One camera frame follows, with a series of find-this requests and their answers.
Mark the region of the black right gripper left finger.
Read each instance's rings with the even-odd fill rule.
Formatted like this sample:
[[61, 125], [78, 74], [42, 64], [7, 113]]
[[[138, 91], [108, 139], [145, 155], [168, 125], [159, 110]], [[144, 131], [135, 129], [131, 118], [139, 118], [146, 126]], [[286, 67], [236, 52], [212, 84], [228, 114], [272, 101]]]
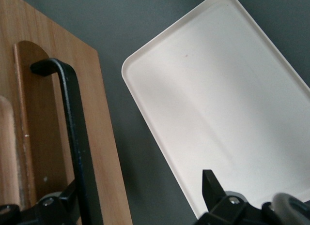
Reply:
[[45, 195], [34, 206], [22, 210], [17, 204], [0, 206], [2, 225], [76, 225], [81, 219], [80, 185], [72, 181], [62, 192]]

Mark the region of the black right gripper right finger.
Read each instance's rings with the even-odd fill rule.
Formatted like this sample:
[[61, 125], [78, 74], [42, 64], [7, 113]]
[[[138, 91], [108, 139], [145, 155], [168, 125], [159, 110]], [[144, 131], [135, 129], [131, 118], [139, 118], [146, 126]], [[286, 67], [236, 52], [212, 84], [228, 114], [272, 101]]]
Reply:
[[202, 172], [202, 196], [208, 212], [198, 219], [198, 225], [267, 224], [261, 210], [238, 196], [227, 195], [212, 170]]

